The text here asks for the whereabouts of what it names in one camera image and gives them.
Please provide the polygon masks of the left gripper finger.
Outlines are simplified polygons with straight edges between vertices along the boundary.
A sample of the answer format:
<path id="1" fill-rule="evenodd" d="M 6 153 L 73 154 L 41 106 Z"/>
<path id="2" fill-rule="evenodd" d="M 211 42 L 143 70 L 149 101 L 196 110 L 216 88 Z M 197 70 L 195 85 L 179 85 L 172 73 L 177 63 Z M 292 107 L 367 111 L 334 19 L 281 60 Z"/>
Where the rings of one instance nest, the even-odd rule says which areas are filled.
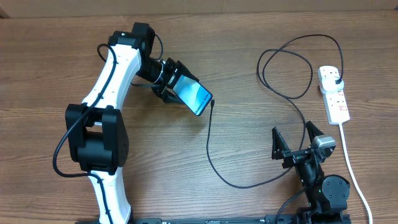
<path id="1" fill-rule="evenodd" d="M 161 94 L 160 98 L 164 103 L 176 103 L 176 104 L 181 104 L 183 105 L 184 102 L 176 95 L 174 95 L 172 92 L 168 91 L 168 89 L 165 89 Z"/>
<path id="2" fill-rule="evenodd" d="M 176 77 L 180 78 L 181 76 L 184 76 L 199 82 L 199 79 L 194 76 L 194 74 L 192 74 L 189 69 L 179 60 L 177 61 L 176 69 Z"/>

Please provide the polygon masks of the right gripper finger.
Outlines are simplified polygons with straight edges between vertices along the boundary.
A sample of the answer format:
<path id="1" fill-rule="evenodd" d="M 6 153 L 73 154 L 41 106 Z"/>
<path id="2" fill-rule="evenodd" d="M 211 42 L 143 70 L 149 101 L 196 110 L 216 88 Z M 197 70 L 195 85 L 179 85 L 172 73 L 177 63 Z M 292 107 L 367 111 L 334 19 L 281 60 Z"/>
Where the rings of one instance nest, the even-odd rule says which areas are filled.
<path id="1" fill-rule="evenodd" d="M 324 133 L 320 131 L 311 121 L 307 121 L 305 127 L 307 129 L 311 145 L 322 145 Z"/>
<path id="2" fill-rule="evenodd" d="M 289 157 L 291 150 L 279 130 L 272 128 L 272 159 L 279 160 Z"/>

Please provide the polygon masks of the blue Samsung Galaxy smartphone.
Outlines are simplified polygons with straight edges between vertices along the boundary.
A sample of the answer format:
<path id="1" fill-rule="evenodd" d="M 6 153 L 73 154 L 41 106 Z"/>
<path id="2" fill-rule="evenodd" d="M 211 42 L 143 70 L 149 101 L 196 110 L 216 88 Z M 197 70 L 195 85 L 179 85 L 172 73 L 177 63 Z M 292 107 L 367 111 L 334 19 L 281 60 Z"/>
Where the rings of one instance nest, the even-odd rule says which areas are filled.
<path id="1" fill-rule="evenodd" d="M 172 89 L 195 116 L 202 114 L 213 97 L 198 81 L 183 75 L 180 76 Z"/>

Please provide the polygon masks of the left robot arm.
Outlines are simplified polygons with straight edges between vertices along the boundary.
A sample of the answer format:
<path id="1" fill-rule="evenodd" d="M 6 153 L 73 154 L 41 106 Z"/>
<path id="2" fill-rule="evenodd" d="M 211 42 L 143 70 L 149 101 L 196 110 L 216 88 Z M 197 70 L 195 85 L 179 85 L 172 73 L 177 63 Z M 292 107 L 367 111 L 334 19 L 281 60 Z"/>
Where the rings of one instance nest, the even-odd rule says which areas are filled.
<path id="1" fill-rule="evenodd" d="M 132 208 L 127 201 L 123 165 L 129 153 L 129 138 L 121 109 L 133 78 L 148 81 L 148 87 L 165 103 L 185 104 L 200 115 L 211 95 L 199 99 L 198 79 L 180 61 L 151 56 L 153 28 L 136 22 L 132 31 L 116 31 L 107 43 L 104 67 L 96 84 L 84 100 L 68 105 L 65 112 L 67 131 L 55 153 L 67 142 L 81 177 L 93 184 L 100 209 L 97 223 L 132 223 Z"/>

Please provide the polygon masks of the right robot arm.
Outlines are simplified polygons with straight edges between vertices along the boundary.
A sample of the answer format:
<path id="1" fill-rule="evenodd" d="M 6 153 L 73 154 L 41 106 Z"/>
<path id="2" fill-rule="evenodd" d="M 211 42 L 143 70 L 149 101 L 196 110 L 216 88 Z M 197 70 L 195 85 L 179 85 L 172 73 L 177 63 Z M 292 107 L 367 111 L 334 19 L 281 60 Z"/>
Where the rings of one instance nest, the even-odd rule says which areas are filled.
<path id="1" fill-rule="evenodd" d="M 340 175 L 325 175 L 321 163 L 329 158 L 336 141 L 321 132 L 311 121 L 305 124 L 310 138 L 306 149 L 291 151 L 277 128 L 272 129 L 272 158 L 283 160 L 283 168 L 294 168 L 303 189 L 286 201 L 275 215 L 265 216 L 266 223 L 350 223 L 344 215 L 350 192 L 350 183 Z M 298 196 L 305 194 L 307 207 L 297 213 L 282 215 L 284 208 Z"/>

